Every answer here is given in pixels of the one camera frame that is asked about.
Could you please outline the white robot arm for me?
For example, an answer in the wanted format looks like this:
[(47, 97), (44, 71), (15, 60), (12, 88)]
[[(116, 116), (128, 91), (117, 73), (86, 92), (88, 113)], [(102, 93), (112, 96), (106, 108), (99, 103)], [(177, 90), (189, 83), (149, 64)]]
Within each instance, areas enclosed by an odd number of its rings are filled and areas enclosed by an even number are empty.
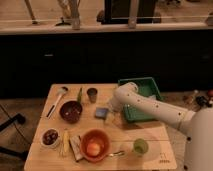
[(144, 97), (133, 82), (116, 87), (108, 101), (112, 112), (120, 112), (124, 105), (135, 107), (186, 136), (184, 171), (213, 171), (213, 107), (195, 112)]

